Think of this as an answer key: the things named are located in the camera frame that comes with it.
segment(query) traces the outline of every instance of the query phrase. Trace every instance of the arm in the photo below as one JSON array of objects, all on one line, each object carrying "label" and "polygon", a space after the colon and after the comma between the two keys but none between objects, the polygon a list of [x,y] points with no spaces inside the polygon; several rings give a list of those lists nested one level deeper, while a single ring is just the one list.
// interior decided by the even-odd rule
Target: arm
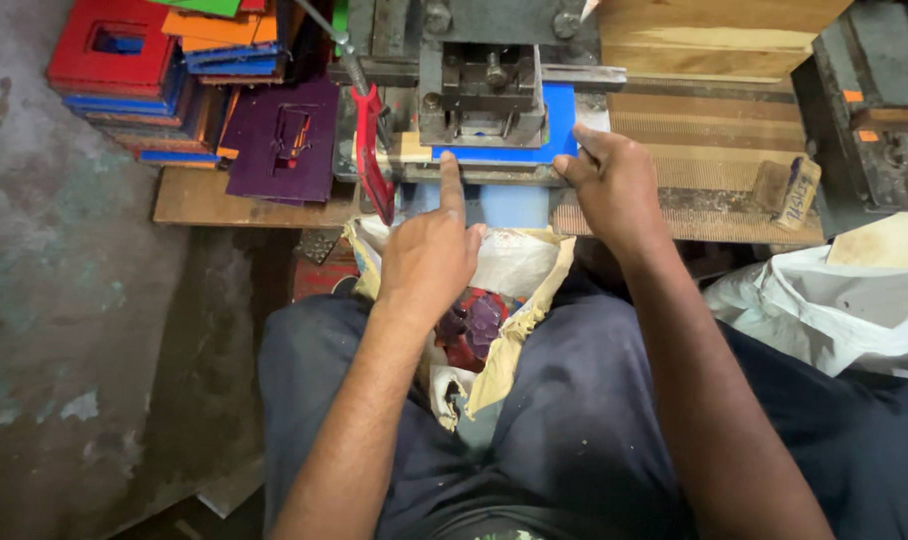
[{"label": "arm", "polygon": [[720,538],[833,538],[674,247],[651,154],[581,125],[574,137],[580,156],[561,155],[555,167],[624,271],[658,422],[699,529]]},{"label": "arm", "polygon": [[431,329],[477,269],[484,226],[465,229],[457,160],[440,159],[440,208],[388,240],[360,347],[271,537],[371,538],[387,495],[401,409]]}]

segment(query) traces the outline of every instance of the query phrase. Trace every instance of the dark blue pants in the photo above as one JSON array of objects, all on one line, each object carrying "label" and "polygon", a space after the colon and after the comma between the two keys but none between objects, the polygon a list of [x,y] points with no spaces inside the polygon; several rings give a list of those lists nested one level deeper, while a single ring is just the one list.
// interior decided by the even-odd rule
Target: dark blue pants
[{"label": "dark blue pants", "polygon": [[[259,357],[272,526],[351,364],[367,309],[316,296],[269,319]],[[908,384],[831,378],[727,325],[757,399],[841,540],[908,538]],[[521,351],[490,450],[468,458],[412,389],[378,538],[437,507],[504,486],[636,538],[694,536],[654,411],[634,309],[577,279]]]}]

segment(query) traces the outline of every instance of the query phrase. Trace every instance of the left hand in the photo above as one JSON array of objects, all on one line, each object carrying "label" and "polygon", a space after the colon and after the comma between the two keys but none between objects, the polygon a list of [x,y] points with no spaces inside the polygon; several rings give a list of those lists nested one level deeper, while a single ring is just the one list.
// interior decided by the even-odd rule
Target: left hand
[{"label": "left hand", "polygon": [[440,207],[405,221],[384,251],[376,310],[396,324],[424,332],[434,328],[477,270],[487,226],[465,229],[464,188],[457,158],[440,156]]}]

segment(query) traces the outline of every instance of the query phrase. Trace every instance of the hand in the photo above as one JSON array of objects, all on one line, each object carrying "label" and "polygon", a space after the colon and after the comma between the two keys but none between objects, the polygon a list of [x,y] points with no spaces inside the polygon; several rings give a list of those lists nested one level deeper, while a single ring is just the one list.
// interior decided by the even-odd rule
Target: hand
[{"label": "hand", "polygon": [[477,270],[484,224],[465,226],[464,188],[457,158],[440,156],[440,207],[405,221],[384,250],[375,308],[424,335],[450,309]]},{"label": "hand", "polygon": [[651,240],[670,240],[658,204],[654,160],[640,142],[578,123],[578,157],[558,155],[554,168],[577,191],[594,235],[624,264]]}]

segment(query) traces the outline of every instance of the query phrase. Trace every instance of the red clamp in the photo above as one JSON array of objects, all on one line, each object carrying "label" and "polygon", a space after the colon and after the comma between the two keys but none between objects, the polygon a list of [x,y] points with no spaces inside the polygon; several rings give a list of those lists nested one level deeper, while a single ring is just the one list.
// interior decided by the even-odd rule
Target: red clamp
[{"label": "red clamp", "polygon": [[357,104],[357,174],[364,184],[367,197],[374,203],[377,215],[381,216],[384,225],[394,223],[393,182],[388,182],[377,165],[377,118],[381,114],[381,98],[377,95],[377,86],[370,85],[366,96],[357,94],[357,88],[351,87],[350,96]]}]

